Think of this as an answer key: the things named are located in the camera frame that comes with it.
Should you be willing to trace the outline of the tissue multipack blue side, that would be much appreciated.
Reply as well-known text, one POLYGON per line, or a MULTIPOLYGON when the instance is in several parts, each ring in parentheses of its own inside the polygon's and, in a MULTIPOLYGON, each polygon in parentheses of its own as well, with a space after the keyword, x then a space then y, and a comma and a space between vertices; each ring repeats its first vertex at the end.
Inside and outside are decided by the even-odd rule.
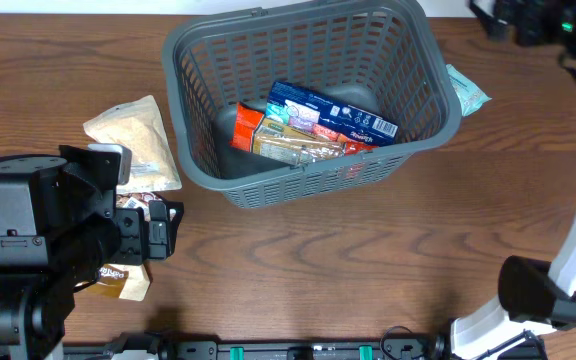
POLYGON ((281 81, 271 87, 265 115, 308 133, 321 125, 350 140, 379 147, 393 145, 398 130, 379 115, 281 81))

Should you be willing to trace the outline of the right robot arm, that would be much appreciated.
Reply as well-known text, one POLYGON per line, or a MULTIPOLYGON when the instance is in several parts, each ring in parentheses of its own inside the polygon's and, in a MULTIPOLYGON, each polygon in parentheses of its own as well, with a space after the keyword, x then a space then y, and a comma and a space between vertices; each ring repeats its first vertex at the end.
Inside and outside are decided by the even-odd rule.
MULTIPOLYGON (((557 46, 556 63, 576 84, 576 1, 472 1, 492 40, 508 33, 522 47, 557 46)), ((494 297, 451 321, 437 343, 444 359, 544 359, 543 336, 576 328, 576 205, 551 260, 510 256, 494 297)))

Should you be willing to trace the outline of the teal snack packet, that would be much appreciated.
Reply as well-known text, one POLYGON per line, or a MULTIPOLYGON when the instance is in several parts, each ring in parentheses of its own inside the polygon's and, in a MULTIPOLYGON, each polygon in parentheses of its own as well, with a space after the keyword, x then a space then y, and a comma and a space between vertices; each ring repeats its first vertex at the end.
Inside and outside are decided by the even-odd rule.
POLYGON ((446 69, 449 80, 460 101, 463 117, 468 117, 477 112, 486 102, 491 100, 487 94, 452 64, 447 64, 446 69))

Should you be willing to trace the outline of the orange cracker sleeve pack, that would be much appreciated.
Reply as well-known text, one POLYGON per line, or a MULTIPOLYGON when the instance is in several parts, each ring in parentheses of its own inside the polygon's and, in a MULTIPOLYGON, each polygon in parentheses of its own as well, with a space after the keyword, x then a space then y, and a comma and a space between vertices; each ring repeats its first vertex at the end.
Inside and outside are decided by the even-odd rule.
POLYGON ((230 145, 289 165, 304 165, 375 149, 321 125, 307 133, 238 103, 230 145))

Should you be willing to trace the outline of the beige pouch with label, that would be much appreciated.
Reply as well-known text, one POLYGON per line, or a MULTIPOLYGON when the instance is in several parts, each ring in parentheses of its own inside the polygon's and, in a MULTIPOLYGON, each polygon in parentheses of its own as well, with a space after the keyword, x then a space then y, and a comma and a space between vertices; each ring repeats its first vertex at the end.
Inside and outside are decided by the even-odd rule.
POLYGON ((129 181, 118 194, 173 191, 182 182, 155 98, 116 105, 83 124, 97 143, 118 144, 132 153, 129 181))

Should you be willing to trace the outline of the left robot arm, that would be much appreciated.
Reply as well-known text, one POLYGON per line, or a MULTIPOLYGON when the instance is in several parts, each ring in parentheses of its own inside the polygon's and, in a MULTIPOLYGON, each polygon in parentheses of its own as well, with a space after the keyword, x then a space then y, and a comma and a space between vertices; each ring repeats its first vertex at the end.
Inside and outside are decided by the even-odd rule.
POLYGON ((0 356, 54 354, 75 293, 104 265, 172 255, 182 204, 118 208, 118 177, 109 153, 0 163, 0 356))

